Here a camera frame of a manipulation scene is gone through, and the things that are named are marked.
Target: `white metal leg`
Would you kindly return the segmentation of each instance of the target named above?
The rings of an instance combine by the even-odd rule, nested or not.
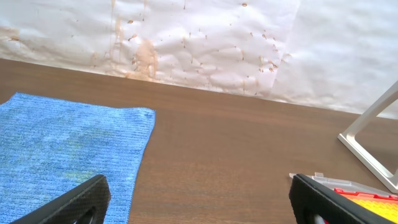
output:
[[[393,84],[345,132],[338,136],[338,139],[393,193],[398,193],[398,170],[392,175],[379,161],[355,141],[355,135],[380,112],[395,102],[396,99],[398,99],[398,82]]]

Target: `wooden tabletop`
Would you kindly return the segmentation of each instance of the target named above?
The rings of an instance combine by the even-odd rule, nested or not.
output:
[[[0,103],[17,91],[156,110],[130,223],[295,223],[289,172],[387,191],[337,140],[356,114],[0,60]],[[359,135],[394,171],[396,124]]]

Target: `metal base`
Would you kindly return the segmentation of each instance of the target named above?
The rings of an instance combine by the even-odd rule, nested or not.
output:
[[[365,111],[338,139],[393,193],[398,193],[398,170],[392,175],[377,159],[355,141],[369,122],[398,99],[398,82],[393,84],[374,104]]]

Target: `white paper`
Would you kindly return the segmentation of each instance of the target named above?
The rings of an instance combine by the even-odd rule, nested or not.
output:
[[[269,99],[363,113],[398,80],[397,11],[390,0],[302,0]],[[398,119],[398,104],[380,115]]]
[[[298,0],[1,1],[0,57],[266,97]]]

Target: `brown table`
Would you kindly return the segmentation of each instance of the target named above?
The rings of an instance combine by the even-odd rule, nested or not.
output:
[[[0,60],[0,103],[17,91],[156,110],[130,223],[295,223],[289,172],[387,190],[337,140],[356,114]],[[396,124],[359,136],[391,169]]]

